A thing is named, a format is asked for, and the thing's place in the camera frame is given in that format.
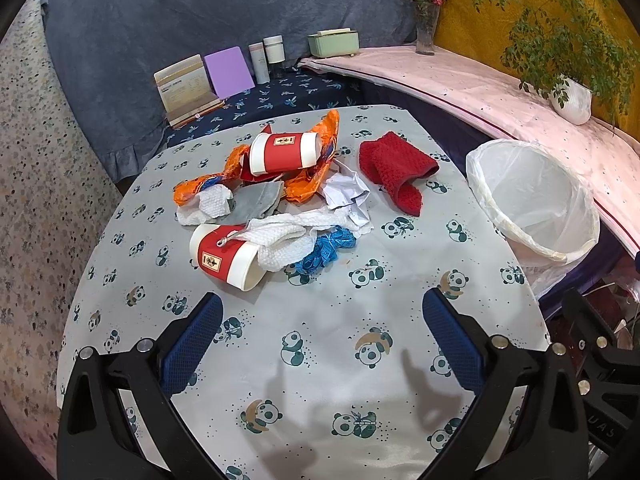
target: silver bolt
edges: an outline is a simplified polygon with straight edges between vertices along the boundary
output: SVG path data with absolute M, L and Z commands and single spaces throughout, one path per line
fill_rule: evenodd
M 136 350 L 138 352 L 149 352 L 154 346 L 154 342 L 152 339 L 141 339 L 138 341 L 136 345 Z
M 94 349 L 91 348 L 90 346 L 85 346 L 81 351 L 80 351 L 80 358 L 81 359 L 88 359 L 89 357 L 91 357 L 94 354 Z
M 581 395 L 586 395 L 591 390 L 591 383 L 587 379 L 583 379 L 578 383 L 578 391 Z
M 505 338 L 503 335 L 494 335 L 491 338 L 491 344 L 500 350 L 507 348 L 509 346 L 509 340 Z
M 554 351 L 554 354 L 556 355 L 566 354 L 566 347 L 562 343 L 553 343 L 551 345 L 551 349 Z

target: crumpled white paper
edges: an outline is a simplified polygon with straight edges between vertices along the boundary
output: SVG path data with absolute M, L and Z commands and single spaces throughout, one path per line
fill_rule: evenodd
M 340 171 L 332 174 L 320 185 L 319 193 L 326 200 L 330 210 L 339 207 L 348 208 L 349 218 L 358 226 L 358 231 L 354 233 L 356 238 L 369 233 L 373 229 L 365 204 L 370 193 L 369 187 L 358 173 L 346 164 L 339 160 L 334 160 L 333 164 Z
M 264 270 L 277 272 L 300 261 L 314 250 L 318 231 L 341 226 L 352 232 L 359 227 L 351 221 L 350 210 L 339 207 L 329 211 L 326 206 L 297 215 L 282 213 L 268 218 L 253 219 L 246 231 L 235 238 L 260 245 L 258 265 Z
M 178 206 L 176 216 L 180 225 L 200 225 L 231 213 L 229 201 L 234 197 L 223 184 L 215 184 L 199 192 L 185 205 Z

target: purple folder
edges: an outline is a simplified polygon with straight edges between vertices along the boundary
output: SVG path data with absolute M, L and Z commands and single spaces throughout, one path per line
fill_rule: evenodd
M 255 87 L 239 46 L 205 56 L 204 64 L 220 99 Z

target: blue gripper pad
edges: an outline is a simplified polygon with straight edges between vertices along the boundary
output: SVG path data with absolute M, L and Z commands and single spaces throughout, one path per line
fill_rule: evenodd
M 438 292 L 432 288 L 424 294 L 422 316 L 460 386 L 479 395 L 484 388 L 482 356 L 449 311 L 446 298 Z
M 213 294 L 162 360 L 160 387 L 167 397 L 183 392 L 222 323 L 222 300 Z

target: potted plant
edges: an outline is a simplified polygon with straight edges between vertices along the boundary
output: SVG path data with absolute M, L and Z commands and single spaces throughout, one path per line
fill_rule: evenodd
M 555 110 L 573 124 L 591 116 L 596 97 L 614 126 L 628 113 L 634 69 L 640 60 L 632 41 L 619 43 L 595 9 L 610 0 L 473 0 L 504 10 L 522 8 L 509 32 L 502 64 L 520 76 L 520 89 L 549 98 Z
M 417 42 L 415 51 L 417 54 L 433 56 L 433 36 L 438 24 L 440 7 L 447 0 L 411 0 L 414 3 L 415 27 Z

